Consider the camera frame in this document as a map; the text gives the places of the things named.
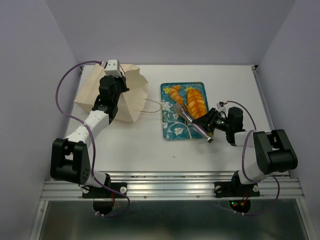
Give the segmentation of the orange twisted fake bread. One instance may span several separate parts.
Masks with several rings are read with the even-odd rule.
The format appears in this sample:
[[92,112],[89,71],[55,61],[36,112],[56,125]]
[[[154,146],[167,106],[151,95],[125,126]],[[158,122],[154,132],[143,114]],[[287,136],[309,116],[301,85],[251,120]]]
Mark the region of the orange twisted fake bread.
[[207,114],[205,99],[198,89],[189,89],[187,92],[187,110],[194,119]]

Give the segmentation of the beige paper bag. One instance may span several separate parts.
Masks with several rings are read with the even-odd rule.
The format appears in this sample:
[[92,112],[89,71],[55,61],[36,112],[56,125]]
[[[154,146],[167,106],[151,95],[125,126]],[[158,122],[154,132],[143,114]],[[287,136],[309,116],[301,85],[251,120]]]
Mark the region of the beige paper bag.
[[[129,91],[120,95],[116,120],[134,123],[143,112],[148,97],[148,81],[140,74],[140,68],[134,64],[121,64],[125,73],[126,85]],[[99,94],[100,79],[106,76],[106,71],[98,64],[86,65],[88,75],[84,77],[82,86],[79,87],[74,103],[85,113],[90,113]]]

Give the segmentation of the fake croissant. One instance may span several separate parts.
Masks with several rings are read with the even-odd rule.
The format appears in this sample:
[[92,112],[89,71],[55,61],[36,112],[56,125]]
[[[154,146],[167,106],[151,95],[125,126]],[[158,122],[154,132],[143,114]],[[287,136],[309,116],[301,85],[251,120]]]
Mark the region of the fake croissant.
[[172,86],[169,91],[169,97],[178,104],[182,104],[184,102],[184,98],[179,94],[181,88],[181,85],[175,85]]

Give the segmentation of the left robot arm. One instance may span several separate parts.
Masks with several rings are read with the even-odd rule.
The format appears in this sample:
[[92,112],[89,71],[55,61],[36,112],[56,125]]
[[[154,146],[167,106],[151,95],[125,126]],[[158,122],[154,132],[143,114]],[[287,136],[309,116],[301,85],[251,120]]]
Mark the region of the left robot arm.
[[110,175],[94,170],[96,158],[89,157],[88,149],[96,146],[95,137],[114,120],[120,96],[129,88],[120,70],[108,70],[100,79],[98,90],[88,117],[80,121],[73,133],[53,142],[50,176],[55,180],[94,187],[95,193],[106,197],[111,193]]

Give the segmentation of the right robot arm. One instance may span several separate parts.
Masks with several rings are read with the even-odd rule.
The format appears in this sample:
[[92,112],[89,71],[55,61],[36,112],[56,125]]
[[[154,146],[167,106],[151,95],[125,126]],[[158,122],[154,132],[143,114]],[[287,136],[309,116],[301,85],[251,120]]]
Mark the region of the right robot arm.
[[298,157],[283,129],[246,131],[243,118],[243,110],[238,107],[229,108],[226,117],[212,108],[192,121],[207,134],[212,134],[214,130],[225,132],[231,146],[242,147],[241,169],[233,174],[230,182],[216,184],[219,194],[230,192],[242,195],[272,174],[294,170],[298,166]]

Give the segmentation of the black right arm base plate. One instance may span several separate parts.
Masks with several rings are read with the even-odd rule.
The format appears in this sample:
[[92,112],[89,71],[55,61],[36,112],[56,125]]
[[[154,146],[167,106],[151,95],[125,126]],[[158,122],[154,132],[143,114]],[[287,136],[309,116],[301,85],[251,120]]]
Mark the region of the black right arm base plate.
[[217,181],[214,183],[213,196],[216,198],[259,197],[257,184],[233,184],[231,181]]

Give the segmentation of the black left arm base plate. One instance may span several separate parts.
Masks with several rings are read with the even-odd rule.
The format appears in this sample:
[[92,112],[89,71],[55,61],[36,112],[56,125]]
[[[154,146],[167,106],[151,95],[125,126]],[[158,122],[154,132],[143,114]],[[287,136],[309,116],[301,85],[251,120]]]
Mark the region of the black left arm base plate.
[[[121,188],[127,188],[126,182],[112,182],[110,185],[110,188],[120,192]],[[124,199],[124,196],[121,196],[119,194],[115,194],[112,191],[109,191],[103,187],[94,187],[94,186],[80,186],[80,189],[82,190],[82,198],[84,199],[111,199],[111,198],[120,198]]]

